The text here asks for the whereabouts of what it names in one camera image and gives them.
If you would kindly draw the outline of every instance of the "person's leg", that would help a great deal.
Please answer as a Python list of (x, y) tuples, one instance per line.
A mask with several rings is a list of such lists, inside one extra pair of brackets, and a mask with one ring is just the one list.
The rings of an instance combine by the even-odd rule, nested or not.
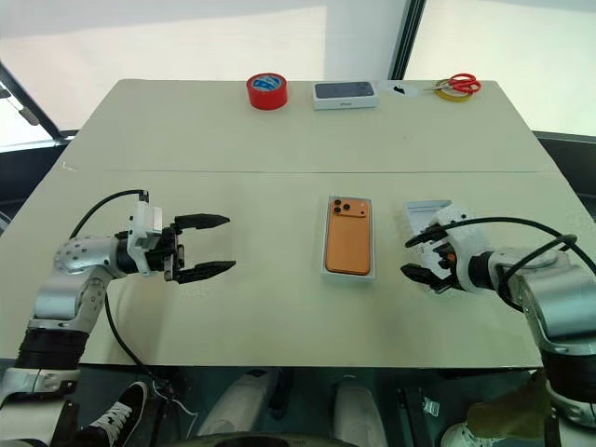
[(441, 447), (484, 447), (503, 438), (539, 440), (549, 413), (547, 378), (543, 371), (538, 371), (521, 388), (496, 400), (472, 405), (466, 422), (449, 428), (443, 435)]
[(141, 421), (148, 396), (147, 385), (135, 382), (99, 419), (77, 431), (76, 447), (123, 447)]

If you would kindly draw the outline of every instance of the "floor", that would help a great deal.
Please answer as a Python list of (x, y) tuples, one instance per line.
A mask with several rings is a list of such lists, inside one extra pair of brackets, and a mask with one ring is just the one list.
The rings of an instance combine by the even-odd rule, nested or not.
[[(0, 373), (10, 365), (9, 360), (0, 360)], [(207, 412), (246, 368), (184, 367), (165, 369), (161, 374), (172, 378), (181, 392), (181, 400), (191, 411), (198, 411), (199, 417), (193, 431), (200, 427)], [(384, 419), (387, 440), (392, 447), (411, 447), (413, 442), (404, 410), (400, 407), (398, 389), (402, 386), (420, 386), (426, 397), (440, 404), (438, 417), (426, 415), (428, 432), (440, 445), (440, 436), (452, 424), (466, 417), (470, 404), (496, 398), (521, 384), (528, 378), (528, 372), (483, 372), (482, 375), (446, 379), (432, 370), (406, 369), (347, 369), (347, 368), (302, 368), (295, 370), (290, 404), (285, 417), (277, 421), (266, 414), (262, 423), (265, 432), (311, 433), (330, 435), (332, 426), (332, 388), (345, 374), (356, 375), (375, 395), (379, 411)], [(131, 368), (82, 367), (82, 375), (76, 392), (70, 397), (81, 405), (79, 424), (87, 425), (99, 417), (118, 398), (131, 382), (148, 378), (136, 374)], [(128, 447), (149, 445), (159, 399), (152, 397), (147, 405), (142, 423)], [(183, 438), (192, 418), (167, 406), (160, 426), (156, 445)], [(502, 447), (537, 447), (542, 441), (503, 440)]]

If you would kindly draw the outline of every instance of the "robotic arm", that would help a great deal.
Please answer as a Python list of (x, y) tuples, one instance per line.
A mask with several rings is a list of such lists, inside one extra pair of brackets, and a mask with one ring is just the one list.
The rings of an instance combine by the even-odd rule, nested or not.
[(465, 219), (467, 214), (456, 206), (444, 208), (425, 232), (406, 243), (406, 247), (429, 243), (439, 255), (443, 275), (435, 273), (436, 268), (416, 264), (406, 264), (401, 271), (436, 293), (451, 287), (472, 293), (496, 291), (523, 312), (549, 380), (552, 417), (559, 422), (555, 433), (546, 433), (547, 440), (574, 447), (594, 445), (596, 280), (571, 264), (565, 251), (548, 251), (561, 242), (574, 243), (575, 238), (557, 237), (533, 254), (529, 254), (532, 250), (495, 250), (478, 225), (454, 227)]
[(235, 262), (184, 269), (184, 247), (178, 237), (188, 228), (227, 222), (219, 215), (193, 214), (177, 216), (162, 229), (161, 209), (151, 207), (143, 192), (127, 231), (67, 240), (54, 256), (53, 271), (37, 294), (19, 356), (0, 386), (0, 444), (35, 439), (59, 445), (68, 439), (78, 409), (63, 397), (75, 391), (78, 362), (110, 281), (137, 272), (146, 277), (164, 272), (166, 281), (180, 284), (219, 275)]

